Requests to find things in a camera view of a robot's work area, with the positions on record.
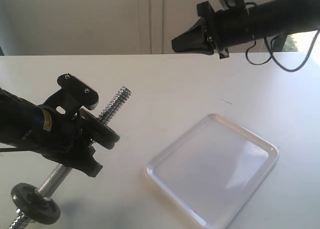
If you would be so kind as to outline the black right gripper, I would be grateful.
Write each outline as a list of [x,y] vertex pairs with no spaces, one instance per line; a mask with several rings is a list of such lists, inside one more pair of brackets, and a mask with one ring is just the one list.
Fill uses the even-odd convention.
[[171,40],[175,53],[194,53],[213,55],[215,51],[220,59],[229,57],[229,50],[222,44],[218,33],[218,19],[209,1],[196,6],[199,20],[187,31]]

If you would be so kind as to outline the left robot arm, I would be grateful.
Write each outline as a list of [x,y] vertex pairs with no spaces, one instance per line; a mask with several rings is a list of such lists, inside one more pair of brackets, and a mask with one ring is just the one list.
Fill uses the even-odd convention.
[[96,177],[103,166],[95,149],[81,135],[77,116],[63,115],[46,105],[35,105],[0,90],[0,142],[14,151],[31,151],[47,160]]

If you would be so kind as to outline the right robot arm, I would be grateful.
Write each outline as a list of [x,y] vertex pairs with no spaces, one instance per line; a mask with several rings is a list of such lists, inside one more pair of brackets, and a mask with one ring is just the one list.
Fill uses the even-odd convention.
[[320,0],[272,0],[247,6],[244,0],[221,0],[215,11],[209,1],[196,5],[197,22],[171,41],[176,53],[229,57],[229,48],[281,34],[320,28]]

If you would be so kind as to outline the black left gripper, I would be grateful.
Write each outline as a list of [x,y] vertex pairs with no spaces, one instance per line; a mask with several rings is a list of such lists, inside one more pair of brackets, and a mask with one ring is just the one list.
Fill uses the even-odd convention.
[[89,177],[99,174],[103,166],[93,157],[95,149],[83,127],[81,108],[67,117],[57,109],[40,104],[30,109],[26,118],[27,130],[22,141],[28,143],[31,151]]

